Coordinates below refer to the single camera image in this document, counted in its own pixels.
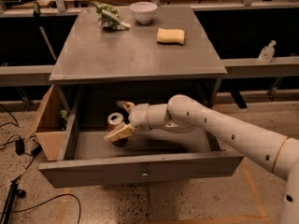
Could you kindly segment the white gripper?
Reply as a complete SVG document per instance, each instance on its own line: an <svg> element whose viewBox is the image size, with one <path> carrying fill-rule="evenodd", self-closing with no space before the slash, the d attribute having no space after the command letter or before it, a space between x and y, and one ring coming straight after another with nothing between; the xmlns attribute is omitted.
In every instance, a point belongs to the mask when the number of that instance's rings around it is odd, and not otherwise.
<svg viewBox="0 0 299 224"><path fill-rule="evenodd" d="M121 123L114 130L110 131L105 137L105 141L116 142L128 138L137 133L149 132L148 108L149 104L135 105L128 101L118 101L117 106L129 113L129 123Z"/></svg>

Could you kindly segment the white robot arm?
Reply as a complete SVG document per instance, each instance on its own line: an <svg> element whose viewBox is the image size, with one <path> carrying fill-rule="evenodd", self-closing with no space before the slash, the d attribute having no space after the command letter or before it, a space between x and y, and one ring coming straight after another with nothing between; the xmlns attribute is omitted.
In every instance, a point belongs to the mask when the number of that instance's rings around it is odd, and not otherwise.
<svg viewBox="0 0 299 224"><path fill-rule="evenodd" d="M105 136L107 141L116 142L153 129L184 133L200 127L285 180L280 224L299 224L298 139L214 111L182 94L161 105L118 101L117 106L127 111L129 122L110 131Z"/></svg>

